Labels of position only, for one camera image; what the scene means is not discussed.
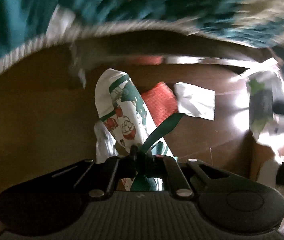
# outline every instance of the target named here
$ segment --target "fabric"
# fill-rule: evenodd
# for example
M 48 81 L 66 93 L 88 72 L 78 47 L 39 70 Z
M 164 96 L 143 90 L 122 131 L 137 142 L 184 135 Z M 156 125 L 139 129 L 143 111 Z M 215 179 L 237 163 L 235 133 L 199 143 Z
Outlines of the fabric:
M 137 174 L 130 191 L 157 191 L 157 185 L 154 178 L 148 178 L 145 175 Z
M 108 69 L 101 75 L 95 88 L 95 105 L 100 120 L 128 153 L 132 145 L 141 148 L 156 129 L 141 95 L 124 72 Z M 157 138 L 146 150 L 158 143 L 162 150 L 157 154 L 173 157 L 163 138 Z M 155 178 L 154 181 L 157 190 L 161 190 L 161 180 Z M 130 190 L 132 183 L 131 179 L 123 181 L 126 190 Z
M 160 82 L 151 90 L 141 94 L 156 126 L 171 114 L 177 113 L 177 101 L 172 90 Z
M 143 145 L 139 148 L 140 152 L 146 153 L 152 145 L 155 145 L 155 142 L 160 140 L 164 135 L 173 131 L 184 115 L 185 114 L 174 113 L 165 119 L 145 140 Z
M 52 36 L 57 6 L 76 21 Z M 284 44 L 284 0 L 0 0 L 0 73 L 45 47 L 146 29 L 272 47 Z

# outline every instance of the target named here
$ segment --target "red mesh bag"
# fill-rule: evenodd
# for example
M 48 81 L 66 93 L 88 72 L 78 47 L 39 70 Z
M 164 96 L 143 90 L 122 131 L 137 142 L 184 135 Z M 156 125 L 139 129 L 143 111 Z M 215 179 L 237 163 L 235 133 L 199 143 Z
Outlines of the red mesh bag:
M 177 113 L 177 100 L 172 90 L 164 83 L 156 84 L 151 90 L 141 94 L 156 126 L 171 114 Z

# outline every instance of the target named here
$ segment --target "teal blanket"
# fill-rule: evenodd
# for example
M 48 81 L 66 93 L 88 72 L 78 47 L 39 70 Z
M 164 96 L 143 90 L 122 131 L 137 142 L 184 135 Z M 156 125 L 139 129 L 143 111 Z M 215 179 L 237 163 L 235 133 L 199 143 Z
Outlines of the teal blanket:
M 284 7 L 266 18 L 265 14 L 251 17 L 243 13 L 247 1 L 258 8 L 255 0 L 0 0 L 0 72 L 26 56 L 25 50 L 45 46 L 45 34 L 58 5 L 72 11 L 83 26 L 132 20 L 169 24 L 187 19 L 197 33 L 210 38 L 254 47 L 281 43 Z

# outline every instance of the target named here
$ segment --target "white paper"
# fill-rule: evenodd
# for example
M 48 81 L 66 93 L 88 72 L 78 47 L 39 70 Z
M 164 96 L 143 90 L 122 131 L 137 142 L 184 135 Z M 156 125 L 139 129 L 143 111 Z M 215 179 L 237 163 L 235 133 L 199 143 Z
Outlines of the white paper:
M 174 92 L 179 113 L 214 120 L 215 91 L 178 82 Z

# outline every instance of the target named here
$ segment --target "santa claus print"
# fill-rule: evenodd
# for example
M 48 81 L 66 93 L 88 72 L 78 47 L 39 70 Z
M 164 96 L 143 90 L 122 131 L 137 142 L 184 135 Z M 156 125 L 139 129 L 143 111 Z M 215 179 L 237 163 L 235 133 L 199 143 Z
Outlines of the santa claus print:
M 123 137 L 127 140 L 133 140 L 136 134 L 135 125 L 127 116 L 123 115 L 120 105 L 116 105 L 115 114 L 118 117 Z
M 127 140 L 133 140 L 136 134 L 135 125 L 130 122 L 130 119 L 125 115 L 119 117 L 119 122 L 121 124 L 123 137 Z
M 119 126 L 116 120 L 112 117 L 109 117 L 103 123 L 106 126 L 107 130 L 111 133 L 111 135 L 115 137 L 113 130 Z
M 144 129 L 147 133 L 147 129 L 146 129 L 146 114 L 147 111 L 145 110 L 144 107 L 144 101 L 140 95 L 140 93 L 138 92 L 137 88 L 135 87 L 135 85 L 133 84 L 133 82 L 131 80 L 129 80 L 122 92 L 121 92 L 121 102 L 126 102 L 126 101 L 131 101 L 132 104 L 135 106 L 137 113 L 141 116 L 142 119 L 142 125 L 144 126 Z

